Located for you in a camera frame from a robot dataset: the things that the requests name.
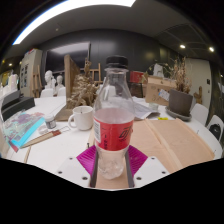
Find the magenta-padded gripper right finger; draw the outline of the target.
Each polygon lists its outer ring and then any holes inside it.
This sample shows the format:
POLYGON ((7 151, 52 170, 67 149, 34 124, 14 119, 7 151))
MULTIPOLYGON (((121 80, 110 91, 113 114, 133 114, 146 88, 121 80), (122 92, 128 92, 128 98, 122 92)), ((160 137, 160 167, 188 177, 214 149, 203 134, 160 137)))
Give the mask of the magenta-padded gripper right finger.
POLYGON ((125 160, 130 188, 140 188, 169 175, 157 157, 147 157, 133 146, 129 146, 125 160))

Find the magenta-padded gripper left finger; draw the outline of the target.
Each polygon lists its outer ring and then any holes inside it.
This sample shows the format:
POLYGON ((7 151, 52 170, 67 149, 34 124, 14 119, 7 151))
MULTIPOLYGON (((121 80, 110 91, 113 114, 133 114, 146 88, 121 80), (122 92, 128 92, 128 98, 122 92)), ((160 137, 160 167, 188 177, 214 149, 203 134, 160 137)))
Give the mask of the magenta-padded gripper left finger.
POLYGON ((56 174, 82 187, 96 186, 98 154, 95 146, 91 146, 77 157, 67 158, 56 174))

